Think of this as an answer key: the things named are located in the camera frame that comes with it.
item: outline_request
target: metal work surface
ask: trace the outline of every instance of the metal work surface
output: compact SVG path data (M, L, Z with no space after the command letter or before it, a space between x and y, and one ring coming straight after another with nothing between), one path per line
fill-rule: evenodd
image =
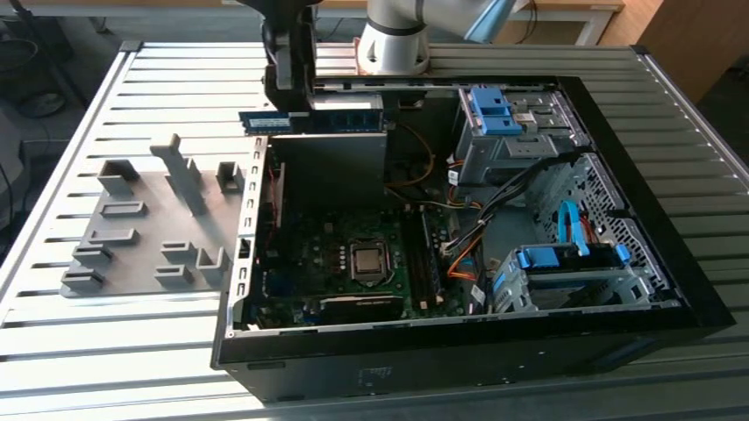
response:
M354 48L322 45L318 73L351 75ZM261 44L146 44L120 53L0 270L0 419L744 419L749 387L749 196L744 164L649 56L628 48L432 48L438 75L576 75L601 106L737 326L594 377L263 408L209 367L217 292L66 299L60 279L94 212L106 160L165 171L150 138L178 133L199 168L251 144L238 111L262 105Z

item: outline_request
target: black cable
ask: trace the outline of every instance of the black cable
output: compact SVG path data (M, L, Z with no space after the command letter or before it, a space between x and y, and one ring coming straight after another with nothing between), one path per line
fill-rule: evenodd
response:
M102 22L99 24L99 27L94 28L94 31L96 33L108 33L110 29L107 27L107 17L102 18Z
M43 35L40 34L39 29L36 28L36 24L34 23L34 14L30 12L28 9L24 8L24 5L22 4L20 0L8 0L8 3L14 8L15 15L24 23L26 30L30 33L34 43L36 44L36 46L39 46L39 50L43 53L44 58L52 64L52 69L56 75L60 77L62 82L66 85L66 88L68 88L68 90L71 91L72 95L75 96L75 99L79 101L79 104L83 105L83 108L88 108L90 100L83 95L79 85L76 85L75 81L71 78L71 75L68 75L68 71L62 66L55 55L52 54L52 49L50 48L47 41L44 41Z
M46 139L46 141L44 141L44 149L43 149L43 153L42 153L42 155L40 155L40 157L44 158L44 157L47 156L47 151L50 150L50 145L52 144L52 135L50 134L50 130L47 129L47 125L46 125L40 120L38 120L38 123L39 123L39 126L40 126L40 127L43 128L43 130L44 130L44 134L47 135L47 139ZM22 213L26 215L26 212L27 212L27 206L26 206L26 204L28 203L28 195L30 195L30 193L31 193L31 191L32 191L32 186L35 185L35 183L34 183L34 181L35 181L34 176L35 176L36 174L39 174L39 172L38 172L38 171L34 171L34 169L32 169L32 166L31 166L31 158L30 158L28 156L26 156L26 155L28 155L28 153L27 153L27 151L26 151L26 145L24 145L23 142L22 142L22 152L24 153L24 158L26 158L24 160L28 161L28 162L26 162L26 164L27 164L27 167L30 168L30 172L31 172L31 174L32 174L32 175L30 176L28 186L26 187L24 200L22 201Z
M524 42L528 41L528 39L536 32L537 26L538 26L538 4L536 4L536 0L530 0L530 17L528 18L526 34L516 44L522 44Z
M3 168L3 164L0 164L0 174L3 175L3 179L6 180L6 185L8 186L8 203L11 204L8 208L8 244L0 253L0 262L6 260L6 254L8 250L11 250L11 243L14 242L14 185L11 184L11 180L8 179L8 174L6 173L6 169Z
M452 250L454 247L460 246L469 239L476 239L477 236L484 233L486 226L496 215L496 210L513 200L516 197L524 194L526 191L528 184L536 179L536 176L546 170L549 167L566 162L574 162L580 158L580 155L588 152L586 149L580 149L573 152L560 153L558 156L552 158L544 158L530 167L524 169L517 173L513 178L510 178L505 184L498 187L498 191L494 196L485 202L484 208L477 216L477 223L473 225L470 230L448 245L448 249Z
M341 18L338 20L337 26L333 28L333 31L330 32L330 34L325 38L319 39L321 42L326 42L337 34L338 27L341 26L341 23L343 22L343 19L345 18Z

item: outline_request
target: orange wire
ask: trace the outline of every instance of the orange wire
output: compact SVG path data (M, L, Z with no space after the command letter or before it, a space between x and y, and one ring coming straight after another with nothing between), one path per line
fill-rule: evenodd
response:
M448 190L448 204L453 204L456 206L462 206L465 204L464 202L456 202L453 200L453 193L456 193L456 186L450 186L450 190ZM480 202L472 202L470 206L481 209L481 203Z
M456 272L456 268L458 267L460 261L462 260L464 257L466 257L466 254L469 254L470 250L473 249L473 247L477 246L477 244L480 243L481 237L484 237L484 234L481 234L469 244L469 246L466 247L466 249L462 251L462 253L458 256L458 259L456 259L456 261L453 262L453 264L450 265L450 269L448 269L448 276L454 276L454 275L466 275L462 274L460 272Z
M417 178L414 180L410 180L410 181L406 181L406 182L389 182L385 185L386 187L413 186L414 184L418 184L420 182L426 180L426 178L432 174L432 171L434 170L434 154L432 153L430 144L426 143L426 140L424 139L422 135L409 125L405 125L404 123L398 123L398 125L404 129L406 129L409 132L412 132L413 136L420 140L420 142L422 142L424 149L426 149L426 153L430 155L430 165L428 166L426 171L424 172L424 175L420 178Z

